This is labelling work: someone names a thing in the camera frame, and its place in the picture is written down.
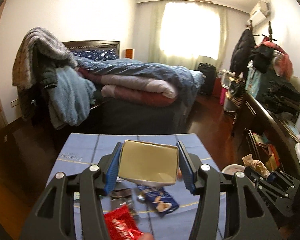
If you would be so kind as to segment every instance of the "blue duvet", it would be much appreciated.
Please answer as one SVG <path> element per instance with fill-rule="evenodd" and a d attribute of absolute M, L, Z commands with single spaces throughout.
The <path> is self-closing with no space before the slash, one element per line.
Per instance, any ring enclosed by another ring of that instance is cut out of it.
<path fill-rule="evenodd" d="M 143 63 L 123 58 L 106 61 L 93 61 L 75 56 L 78 66 L 98 75 L 116 74 L 143 76 L 165 80 L 178 89 L 179 96 L 186 106 L 193 104 L 195 96 L 203 83 L 202 73 L 182 66 L 168 66 L 160 63 Z"/>

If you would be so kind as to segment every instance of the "wooden desk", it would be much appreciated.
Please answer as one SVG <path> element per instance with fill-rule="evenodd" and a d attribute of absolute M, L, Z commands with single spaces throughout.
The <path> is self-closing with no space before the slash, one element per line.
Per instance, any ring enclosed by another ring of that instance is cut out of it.
<path fill-rule="evenodd" d="M 242 140 L 246 139 L 244 136 L 245 129 L 258 134 L 265 133 L 276 147 L 285 172 L 300 179 L 300 164 L 294 149 L 295 142 L 275 116 L 270 114 L 248 92 L 245 92 L 232 130 L 233 148 L 236 153 L 235 161 L 238 164 L 242 164 L 241 158 L 250 153 L 247 147 L 239 149 Z"/>

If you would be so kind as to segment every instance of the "curtain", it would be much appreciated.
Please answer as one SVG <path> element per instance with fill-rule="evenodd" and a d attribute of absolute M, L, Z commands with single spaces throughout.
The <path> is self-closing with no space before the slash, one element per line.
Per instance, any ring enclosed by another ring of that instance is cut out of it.
<path fill-rule="evenodd" d="M 210 29 L 216 27 L 209 19 L 215 21 L 215 17 L 220 19 L 220 30 L 212 36 Z M 158 1 L 150 25 L 148 62 L 181 65 L 192 70 L 200 62 L 209 63 L 217 70 L 222 65 L 227 38 L 225 7 L 202 2 Z"/>

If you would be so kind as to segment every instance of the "pink container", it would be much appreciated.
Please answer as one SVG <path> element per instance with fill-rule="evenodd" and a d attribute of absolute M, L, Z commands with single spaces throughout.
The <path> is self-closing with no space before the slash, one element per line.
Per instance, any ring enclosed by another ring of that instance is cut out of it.
<path fill-rule="evenodd" d="M 220 95 L 220 105 L 223 106 L 223 104 L 225 103 L 225 99 L 226 99 L 226 92 L 228 91 L 227 88 L 224 88 L 222 87 L 222 90 L 221 90 L 221 95 Z"/>

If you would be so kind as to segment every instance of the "red bag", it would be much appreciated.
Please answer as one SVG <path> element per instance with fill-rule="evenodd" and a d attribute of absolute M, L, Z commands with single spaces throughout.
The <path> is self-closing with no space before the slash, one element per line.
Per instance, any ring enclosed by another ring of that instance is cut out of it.
<path fill-rule="evenodd" d="M 111 240 L 138 240 L 143 235 L 127 205 L 105 214 L 104 218 Z"/>

